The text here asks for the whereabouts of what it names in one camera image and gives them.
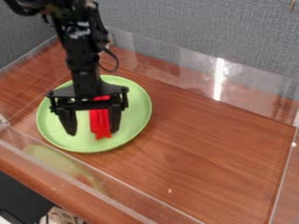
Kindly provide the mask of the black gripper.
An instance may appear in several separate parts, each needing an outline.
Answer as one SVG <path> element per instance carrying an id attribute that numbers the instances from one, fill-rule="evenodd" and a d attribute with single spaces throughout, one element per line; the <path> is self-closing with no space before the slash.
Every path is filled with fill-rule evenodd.
<path id="1" fill-rule="evenodd" d="M 109 109 L 110 132 L 116 133 L 120 127 L 121 110 L 128 107 L 128 91 L 128 87 L 104 81 L 96 85 L 94 94 L 78 95 L 73 84 L 49 91 L 46 97 L 50 101 L 50 112 L 57 114 L 65 132 L 70 136 L 77 133 L 74 111 Z"/>

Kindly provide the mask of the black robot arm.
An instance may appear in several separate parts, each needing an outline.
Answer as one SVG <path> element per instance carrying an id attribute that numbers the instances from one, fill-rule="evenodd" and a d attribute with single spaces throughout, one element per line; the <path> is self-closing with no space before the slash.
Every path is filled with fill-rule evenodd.
<path id="1" fill-rule="evenodd" d="M 66 55 L 72 84 L 48 92 L 50 112 L 69 135 L 77 133 L 76 112 L 88 111 L 89 131 L 96 138 L 117 132 L 128 107 L 129 88 L 104 82 L 100 54 L 110 54 L 108 30 L 98 15 L 97 0 L 4 0 L 14 14 L 40 15 L 57 34 Z"/>

